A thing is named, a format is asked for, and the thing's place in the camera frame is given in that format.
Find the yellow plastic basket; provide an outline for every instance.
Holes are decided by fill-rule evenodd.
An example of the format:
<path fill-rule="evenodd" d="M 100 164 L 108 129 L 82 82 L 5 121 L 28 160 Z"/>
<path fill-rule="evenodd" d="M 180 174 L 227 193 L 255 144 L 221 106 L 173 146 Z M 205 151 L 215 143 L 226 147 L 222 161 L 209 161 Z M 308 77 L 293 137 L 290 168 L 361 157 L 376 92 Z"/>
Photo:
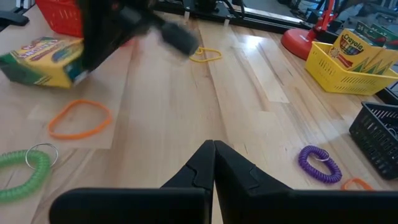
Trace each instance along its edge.
<path fill-rule="evenodd" d="M 391 69 L 384 75 L 349 72 L 342 69 L 327 54 L 331 46 L 331 44 L 312 42 L 311 52 L 305 63 L 305 69 L 325 91 L 370 96 L 398 81 L 398 74 Z"/>

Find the red lamp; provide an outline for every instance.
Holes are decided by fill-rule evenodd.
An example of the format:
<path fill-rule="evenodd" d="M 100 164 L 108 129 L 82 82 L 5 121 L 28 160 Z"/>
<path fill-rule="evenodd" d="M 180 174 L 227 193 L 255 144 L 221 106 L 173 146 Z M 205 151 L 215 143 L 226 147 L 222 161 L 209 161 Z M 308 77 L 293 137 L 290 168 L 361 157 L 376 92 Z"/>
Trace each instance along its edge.
<path fill-rule="evenodd" d="M 326 31 L 329 22 L 336 17 L 336 15 L 330 16 L 335 1 L 329 0 L 328 3 L 325 4 L 325 7 L 328 6 L 327 9 L 323 11 L 319 21 L 311 30 L 290 29 L 285 32 L 281 42 L 288 51 L 307 60 L 311 51 L 312 41 L 316 39 L 319 32 Z"/>

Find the green coil keychain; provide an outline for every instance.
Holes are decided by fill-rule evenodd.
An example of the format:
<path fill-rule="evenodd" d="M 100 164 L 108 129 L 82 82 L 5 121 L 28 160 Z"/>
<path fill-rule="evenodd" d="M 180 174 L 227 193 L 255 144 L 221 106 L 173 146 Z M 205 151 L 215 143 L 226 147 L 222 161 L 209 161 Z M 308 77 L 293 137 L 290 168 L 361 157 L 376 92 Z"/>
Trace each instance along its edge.
<path fill-rule="evenodd" d="M 52 164 L 48 154 L 36 150 L 38 146 L 50 146 L 55 150 L 55 160 Z M 11 189 L 0 190 L 0 203 L 19 200 L 34 193 L 43 185 L 46 177 L 50 174 L 50 168 L 56 163 L 57 159 L 58 150 L 49 143 L 40 143 L 31 147 L 29 150 L 7 152 L 0 155 L 0 169 L 26 162 L 30 168 L 35 170 L 26 183 Z M 29 161 L 35 165 L 35 168 L 31 166 Z"/>

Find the crayola crayon box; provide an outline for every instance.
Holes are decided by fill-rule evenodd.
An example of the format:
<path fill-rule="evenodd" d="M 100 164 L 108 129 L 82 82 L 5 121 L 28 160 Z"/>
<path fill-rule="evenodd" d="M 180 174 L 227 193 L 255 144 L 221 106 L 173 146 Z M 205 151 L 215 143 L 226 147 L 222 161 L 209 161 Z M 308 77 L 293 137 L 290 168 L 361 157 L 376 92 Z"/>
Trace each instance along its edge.
<path fill-rule="evenodd" d="M 344 29 L 330 48 L 329 56 L 343 69 L 361 72 L 381 49 L 355 30 Z"/>
<path fill-rule="evenodd" d="M 386 41 L 383 49 L 364 67 L 362 72 L 383 75 L 398 61 L 398 36 L 376 24 L 373 24 L 370 29 L 383 35 Z"/>
<path fill-rule="evenodd" d="M 0 56 L 0 69 L 13 82 L 71 88 L 86 77 L 82 40 L 42 37 Z"/>

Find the plastic basket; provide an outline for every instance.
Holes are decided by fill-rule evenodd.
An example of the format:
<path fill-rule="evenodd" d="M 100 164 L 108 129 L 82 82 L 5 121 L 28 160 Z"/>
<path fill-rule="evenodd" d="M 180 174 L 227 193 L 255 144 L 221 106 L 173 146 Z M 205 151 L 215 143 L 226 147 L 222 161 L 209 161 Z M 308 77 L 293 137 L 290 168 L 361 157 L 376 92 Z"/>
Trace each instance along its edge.
<path fill-rule="evenodd" d="M 75 0 L 36 0 L 36 3 L 52 30 L 83 37 L 80 10 Z"/>
<path fill-rule="evenodd" d="M 305 69 L 322 86 L 332 93 L 373 95 L 398 80 L 398 74 L 389 69 L 384 75 L 349 72 L 342 69 L 327 52 L 332 45 L 312 42 Z"/>
<path fill-rule="evenodd" d="M 398 178 L 398 106 L 362 103 L 351 137 L 380 176 Z"/>

